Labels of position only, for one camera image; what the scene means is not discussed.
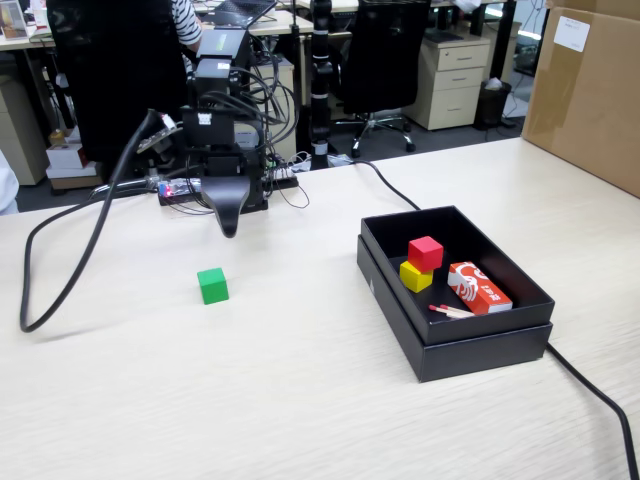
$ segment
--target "green cube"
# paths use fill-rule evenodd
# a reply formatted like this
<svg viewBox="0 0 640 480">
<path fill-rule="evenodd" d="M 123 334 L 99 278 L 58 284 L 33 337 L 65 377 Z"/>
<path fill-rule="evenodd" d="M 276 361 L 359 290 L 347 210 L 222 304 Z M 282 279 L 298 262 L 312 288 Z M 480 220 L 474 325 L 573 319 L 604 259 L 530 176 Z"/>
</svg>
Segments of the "green cube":
<svg viewBox="0 0 640 480">
<path fill-rule="evenodd" d="M 204 300 L 205 305 L 229 300 L 227 281 L 221 268 L 198 272 L 198 282 L 200 282 L 202 300 Z"/>
</svg>

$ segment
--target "drawer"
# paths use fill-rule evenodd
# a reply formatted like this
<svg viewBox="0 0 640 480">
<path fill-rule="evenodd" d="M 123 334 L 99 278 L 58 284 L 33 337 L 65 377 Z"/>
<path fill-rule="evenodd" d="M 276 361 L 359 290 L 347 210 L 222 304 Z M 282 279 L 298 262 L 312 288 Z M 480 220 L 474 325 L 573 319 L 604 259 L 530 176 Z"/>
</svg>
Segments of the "drawer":
<svg viewBox="0 0 640 480">
<path fill-rule="evenodd" d="M 438 71 L 485 67 L 489 59 L 489 45 L 442 48 L 438 57 Z"/>
<path fill-rule="evenodd" d="M 480 87 L 433 92 L 429 130 L 471 125 L 476 116 Z"/>
<path fill-rule="evenodd" d="M 0 139 L 0 151 L 7 159 L 7 163 L 16 174 L 20 185 L 35 185 L 45 175 L 45 166 L 30 165 L 22 145 L 17 138 Z"/>
<path fill-rule="evenodd" d="M 483 75 L 484 68 L 436 72 L 433 89 L 451 90 L 452 88 L 478 87 L 482 83 Z"/>
</svg>

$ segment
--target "office desk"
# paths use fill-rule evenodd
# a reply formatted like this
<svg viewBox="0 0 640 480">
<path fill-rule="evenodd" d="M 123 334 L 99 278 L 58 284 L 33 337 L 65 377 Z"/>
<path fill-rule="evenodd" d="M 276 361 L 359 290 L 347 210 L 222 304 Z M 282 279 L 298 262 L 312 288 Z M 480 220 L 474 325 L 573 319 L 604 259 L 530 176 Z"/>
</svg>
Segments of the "office desk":
<svg viewBox="0 0 640 480">
<path fill-rule="evenodd" d="M 249 28 L 249 31 L 253 35 L 257 35 L 257 36 L 286 35 L 291 33 L 290 25 L 291 23 L 293 23 L 293 15 L 290 12 L 285 10 L 277 10 L 277 11 L 271 12 L 269 16 L 271 16 L 272 18 L 275 18 L 275 21 L 272 21 L 267 18 L 263 18 L 260 21 L 256 22 L 255 24 L 253 24 Z M 300 17 L 298 17 L 296 21 L 300 26 L 301 34 L 308 34 L 313 31 L 313 24 L 311 22 Z M 27 27 L 27 31 L 31 35 L 35 31 L 35 27 Z M 26 52 L 29 49 L 33 49 L 33 48 L 41 49 L 43 47 L 55 47 L 55 43 L 52 41 L 31 42 L 29 38 L 7 40 L 4 36 L 0 35 L 0 51 L 13 52 L 16 58 L 16 62 L 18 64 L 21 80 L 27 89 L 29 98 L 31 100 L 31 104 L 33 106 L 33 110 L 36 114 L 36 118 L 38 119 L 38 125 L 40 127 L 42 136 L 43 138 L 46 139 L 49 133 L 51 133 L 51 127 L 49 125 L 49 120 L 47 118 L 47 115 L 45 114 L 43 107 L 41 105 L 41 100 L 40 100 L 40 97 L 38 96 L 37 88 L 35 86 L 37 80 L 34 79 L 34 75 L 38 73 L 32 72 L 32 69 L 30 66 L 30 60 Z M 304 56 L 303 49 L 301 49 L 301 51 L 302 51 L 301 61 L 304 62 L 306 61 L 306 57 Z M 44 51 L 40 51 L 38 53 L 43 63 L 47 66 L 47 69 L 49 70 L 49 72 L 50 73 L 53 72 L 55 74 L 57 69 L 56 69 L 55 62 L 53 62 L 53 60 L 50 58 L 51 56 L 48 54 L 45 54 Z M 60 105 L 60 108 L 61 108 L 61 113 L 64 118 L 64 121 L 67 126 L 72 126 L 74 122 L 73 122 L 71 113 L 67 108 L 66 101 L 64 99 L 64 94 L 57 87 L 54 87 L 54 90 L 58 99 L 58 105 Z M 303 84 L 302 90 L 303 92 L 306 92 L 306 84 Z"/>
<path fill-rule="evenodd" d="M 637 437 L 640 200 L 521 139 L 376 164 L 419 205 L 457 205 L 556 300 L 554 345 Z M 0 218 L 3 475 L 627 478 L 618 420 L 549 355 L 418 384 L 356 265 L 360 219 L 410 207 L 366 166 L 300 182 L 306 210 L 276 192 L 232 240 L 152 196 L 114 202 L 74 291 L 30 335 L 24 242 L 58 209 Z M 32 316 L 97 214 L 36 238 Z M 231 298 L 204 306 L 196 272 L 214 267 Z"/>
<path fill-rule="evenodd" d="M 216 8 L 222 2 L 223 0 L 207 0 L 203 2 L 192 2 L 192 3 L 196 13 L 206 13 L 209 10 L 213 10 L 214 8 Z M 278 0 L 278 3 L 276 3 L 276 6 L 274 8 L 276 10 L 286 10 L 290 6 L 291 6 L 291 0 L 284 0 L 284 1 Z"/>
<path fill-rule="evenodd" d="M 311 8 L 312 0 L 296 0 L 296 7 Z M 482 0 L 483 5 L 505 3 L 506 0 Z M 453 2 L 431 2 L 431 8 L 453 7 Z M 331 0 L 331 13 L 348 13 L 358 11 L 358 0 Z"/>
<path fill-rule="evenodd" d="M 269 13 L 269 16 L 276 19 L 271 21 L 269 19 L 261 19 L 249 27 L 249 31 L 257 36 L 265 35 L 286 35 L 291 33 L 289 25 L 293 22 L 293 15 L 291 12 L 285 10 L 276 10 Z M 304 18 L 297 18 L 297 23 L 300 25 L 300 33 L 313 32 L 313 23 L 305 20 Z M 27 32 L 31 35 L 35 31 L 35 27 L 27 27 Z M 55 47 L 54 42 L 31 42 L 28 38 L 19 38 L 16 40 L 7 40 L 4 35 L 0 35 L 0 51 L 10 50 L 27 50 L 30 48 L 43 48 L 43 47 Z"/>
<path fill-rule="evenodd" d="M 269 12 L 269 17 L 275 21 L 262 17 L 256 23 L 249 27 L 249 32 L 257 36 L 266 35 L 288 35 L 291 33 L 291 24 L 293 23 L 293 15 L 286 10 L 275 10 Z M 297 17 L 296 23 L 300 27 L 300 33 L 306 34 L 313 32 L 313 23 L 304 18 Z M 203 23 L 204 28 L 214 28 L 210 24 Z"/>
</svg>

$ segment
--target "office chair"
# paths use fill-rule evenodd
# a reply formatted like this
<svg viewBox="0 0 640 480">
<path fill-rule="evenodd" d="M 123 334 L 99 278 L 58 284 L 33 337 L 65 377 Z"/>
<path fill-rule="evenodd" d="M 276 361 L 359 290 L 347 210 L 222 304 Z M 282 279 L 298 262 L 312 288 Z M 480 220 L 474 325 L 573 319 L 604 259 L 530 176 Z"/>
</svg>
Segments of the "office chair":
<svg viewBox="0 0 640 480">
<path fill-rule="evenodd" d="M 177 120 L 187 103 L 171 0 L 48 0 L 47 13 L 87 159 L 108 179 L 148 108 Z"/>
<path fill-rule="evenodd" d="M 344 111 L 356 120 L 337 125 L 358 125 L 351 156 L 360 156 L 360 141 L 368 130 L 386 129 L 402 134 L 408 152 L 415 151 L 410 124 L 402 115 L 376 118 L 375 112 L 411 105 L 418 93 L 418 56 L 429 20 L 431 0 L 359 0 L 353 37 L 345 56 L 332 51 L 331 88 L 344 102 Z M 393 125 L 403 121 L 403 128 Z"/>
</svg>

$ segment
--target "white sign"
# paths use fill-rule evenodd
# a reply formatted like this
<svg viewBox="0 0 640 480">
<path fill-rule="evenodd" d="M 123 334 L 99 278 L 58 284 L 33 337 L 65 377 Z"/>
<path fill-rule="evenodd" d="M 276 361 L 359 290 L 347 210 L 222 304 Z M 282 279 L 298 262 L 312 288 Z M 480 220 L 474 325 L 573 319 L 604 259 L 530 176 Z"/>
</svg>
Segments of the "white sign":
<svg viewBox="0 0 640 480">
<path fill-rule="evenodd" d="M 576 52 L 582 52 L 587 43 L 591 25 L 582 23 L 572 18 L 560 17 L 554 43 L 570 48 Z"/>
<path fill-rule="evenodd" d="M 210 113 L 198 113 L 198 123 L 200 125 L 211 125 Z"/>
</svg>

